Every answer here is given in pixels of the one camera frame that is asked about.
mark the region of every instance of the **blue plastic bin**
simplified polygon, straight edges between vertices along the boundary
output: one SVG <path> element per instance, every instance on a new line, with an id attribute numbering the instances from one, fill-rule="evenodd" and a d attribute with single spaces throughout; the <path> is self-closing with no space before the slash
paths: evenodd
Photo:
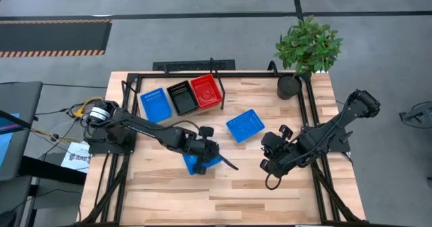
<path id="1" fill-rule="evenodd" d="M 184 163 L 186 164 L 186 167 L 188 168 L 189 174 L 191 176 L 195 175 L 194 173 L 194 166 L 196 164 L 196 161 L 198 160 L 197 156 L 193 155 L 183 155 Z M 216 157 L 212 159 L 209 163 L 203 163 L 202 165 L 206 168 L 210 168 L 211 166 L 217 165 L 222 161 L 221 157 Z"/>
<path id="2" fill-rule="evenodd" d="M 264 129 L 263 122 L 253 109 L 227 122 L 227 127 L 237 143 L 241 143 Z"/>
<path id="3" fill-rule="evenodd" d="M 162 88 L 145 93 L 140 98 L 149 121 L 157 123 L 172 116 L 173 111 Z"/>

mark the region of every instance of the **potted plant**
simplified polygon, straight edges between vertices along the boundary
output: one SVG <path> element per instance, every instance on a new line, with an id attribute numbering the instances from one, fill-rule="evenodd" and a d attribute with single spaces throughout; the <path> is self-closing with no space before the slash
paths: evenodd
<path id="1" fill-rule="evenodd" d="M 343 39 L 336 38 L 339 31 L 312 20 L 313 16 L 304 22 L 298 20 L 298 25 L 291 26 L 287 35 L 281 34 L 276 44 L 275 56 L 282 60 L 283 68 L 296 68 L 294 74 L 283 75 L 277 81 L 277 96 L 281 99 L 289 99 L 300 92 L 301 81 L 297 75 L 311 77 L 312 73 L 328 71 L 340 53 Z"/>

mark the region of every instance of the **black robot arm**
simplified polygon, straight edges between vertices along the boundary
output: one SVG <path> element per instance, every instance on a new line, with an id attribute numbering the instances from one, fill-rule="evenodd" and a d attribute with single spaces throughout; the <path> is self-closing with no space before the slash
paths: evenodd
<path id="1" fill-rule="evenodd" d="M 276 178 L 288 174 L 294 167 L 306 167 L 320 155 L 328 152 L 333 143 L 344 143 L 351 132 L 343 133 L 343 128 L 356 118 L 374 117 L 379 112 L 379 102 L 367 91 L 354 91 L 345 102 L 342 111 L 327 123 L 318 128 L 303 128 L 302 132 L 292 141 L 293 132 L 285 125 L 279 129 L 283 136 L 267 132 L 261 144 L 264 156 L 260 167 L 269 176 Z"/>
<path id="2" fill-rule="evenodd" d="M 200 167 L 202 163 L 208 163 L 219 154 L 219 145 L 207 137 L 213 135 L 213 128 L 197 127 L 202 138 L 197 139 L 197 134 L 191 130 L 175 126 L 176 124 L 189 121 L 180 121 L 171 126 L 161 126 L 132 115 L 124 109 L 119 108 L 114 101 L 98 102 L 92 108 L 87 123 L 95 130 L 103 130 L 102 137 L 92 136 L 88 143 L 109 143 L 123 147 L 127 142 L 128 133 L 133 130 L 158 140 L 161 145 L 184 155 L 197 156 L 198 164 L 194 169 L 197 174 L 205 174 L 205 168 Z M 223 161 L 237 170 L 227 159 Z"/>

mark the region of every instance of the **red plastic bin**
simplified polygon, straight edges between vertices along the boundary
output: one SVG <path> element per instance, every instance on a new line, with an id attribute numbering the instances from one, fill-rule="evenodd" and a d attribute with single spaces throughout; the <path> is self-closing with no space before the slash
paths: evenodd
<path id="1" fill-rule="evenodd" d="M 207 74 L 190 81 L 192 90 L 198 99 L 200 108 L 206 109 L 222 101 L 222 95 L 212 74 Z"/>

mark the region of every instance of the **wooden tabletop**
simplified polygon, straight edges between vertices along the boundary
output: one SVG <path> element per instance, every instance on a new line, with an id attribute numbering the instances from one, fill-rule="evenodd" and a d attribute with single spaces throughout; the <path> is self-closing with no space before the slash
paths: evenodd
<path id="1" fill-rule="evenodd" d="M 111 73 L 106 100 L 122 104 L 121 81 L 126 80 L 127 74 Z M 145 78 L 141 91 L 151 91 L 184 80 Z M 294 131 L 294 136 L 299 133 L 302 117 L 298 98 L 287 101 L 279 99 L 276 95 L 276 78 L 222 78 L 222 82 L 226 91 L 225 109 L 207 111 L 188 119 L 199 126 L 214 127 L 212 140 L 219 143 L 221 154 L 238 166 L 239 170 L 219 163 L 208 169 L 204 176 L 190 176 L 181 155 L 164 149 L 150 137 L 140 135 L 130 158 L 121 225 L 319 223 L 309 167 L 291 170 L 274 191 L 265 188 L 267 174 L 259 167 L 264 159 L 260 150 L 264 133 L 277 133 L 281 124 L 288 125 Z M 338 113 L 329 75 L 314 75 L 312 85 L 319 119 L 326 122 Z M 309 122 L 312 122 L 305 88 L 304 96 Z M 225 123 L 249 109 L 256 111 L 265 129 L 238 144 Z M 354 214 L 364 218 L 351 163 L 341 153 L 329 153 L 328 158 L 335 190 Z M 91 159 L 80 205 L 83 217 L 93 208 L 104 159 L 104 155 L 95 155 Z M 105 192 L 110 161 L 111 156 L 103 176 L 100 196 Z M 328 196 L 324 190 L 323 194 L 327 217 L 331 219 Z M 108 220 L 113 219 L 115 199 L 116 193 L 111 200 Z"/>

